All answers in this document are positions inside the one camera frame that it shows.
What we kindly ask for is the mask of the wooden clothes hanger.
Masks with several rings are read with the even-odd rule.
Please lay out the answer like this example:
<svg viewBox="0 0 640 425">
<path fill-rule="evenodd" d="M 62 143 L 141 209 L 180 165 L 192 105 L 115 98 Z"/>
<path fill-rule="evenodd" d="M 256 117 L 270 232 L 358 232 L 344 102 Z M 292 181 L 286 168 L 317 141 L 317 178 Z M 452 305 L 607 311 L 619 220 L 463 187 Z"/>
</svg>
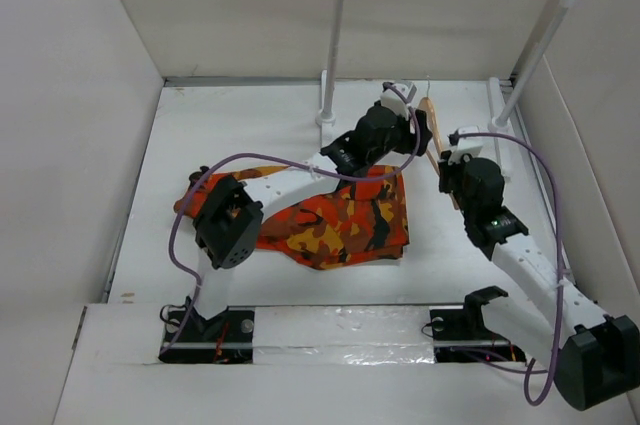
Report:
<svg viewBox="0 0 640 425">
<path fill-rule="evenodd" d="M 430 79 L 427 79 L 427 91 L 425 93 L 418 91 L 418 83 L 410 81 L 411 106 L 415 112 L 422 111 L 426 118 L 426 129 L 431 132 L 432 136 L 426 146 L 424 155 L 429 159 L 435 173 L 440 175 L 439 160 L 441 153 L 444 151 L 443 140 L 439 131 L 437 114 L 435 105 L 430 98 Z"/>
</svg>

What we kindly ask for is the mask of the orange camouflage trousers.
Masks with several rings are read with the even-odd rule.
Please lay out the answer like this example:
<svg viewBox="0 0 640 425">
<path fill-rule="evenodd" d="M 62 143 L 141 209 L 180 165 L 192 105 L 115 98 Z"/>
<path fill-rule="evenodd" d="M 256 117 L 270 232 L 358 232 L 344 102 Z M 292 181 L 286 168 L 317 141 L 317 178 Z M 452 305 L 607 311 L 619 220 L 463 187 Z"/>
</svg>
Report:
<svg viewBox="0 0 640 425">
<path fill-rule="evenodd" d="M 367 177 L 268 218 L 256 248 L 316 270 L 400 259 L 410 242 L 403 175 L 394 166 L 375 165 Z"/>
</svg>

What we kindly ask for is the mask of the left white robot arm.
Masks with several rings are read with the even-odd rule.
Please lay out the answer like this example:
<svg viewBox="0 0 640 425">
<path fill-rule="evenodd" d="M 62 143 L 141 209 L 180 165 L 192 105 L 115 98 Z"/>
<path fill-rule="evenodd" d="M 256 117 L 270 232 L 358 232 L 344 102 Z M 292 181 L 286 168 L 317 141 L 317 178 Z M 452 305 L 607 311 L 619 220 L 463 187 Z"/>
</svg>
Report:
<svg viewBox="0 0 640 425">
<path fill-rule="evenodd" d="M 188 329 L 201 341 L 222 332 L 233 268 L 255 249 L 315 270 L 398 259 L 409 242 L 402 170 L 390 153 L 422 155 L 431 134 L 420 110 L 371 106 L 354 129 L 307 161 L 275 157 L 261 167 L 193 173 L 177 217 L 191 218 L 200 249 Z"/>
</svg>

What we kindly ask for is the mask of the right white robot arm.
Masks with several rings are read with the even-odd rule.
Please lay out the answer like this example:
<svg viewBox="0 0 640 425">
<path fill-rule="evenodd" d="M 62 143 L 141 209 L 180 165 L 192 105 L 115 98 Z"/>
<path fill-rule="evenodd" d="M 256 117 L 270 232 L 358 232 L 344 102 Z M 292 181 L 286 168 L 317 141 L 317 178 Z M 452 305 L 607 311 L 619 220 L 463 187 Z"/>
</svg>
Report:
<svg viewBox="0 0 640 425">
<path fill-rule="evenodd" d="M 493 286 L 467 295 L 479 305 L 462 314 L 473 338 L 494 332 L 549 371 L 555 388 L 584 411 L 639 386 L 639 329 L 614 317 L 576 286 L 559 279 L 526 226 L 503 204 L 500 167 L 482 157 L 439 162 L 441 192 L 452 194 L 474 246 L 524 292 L 522 307 Z"/>
</svg>

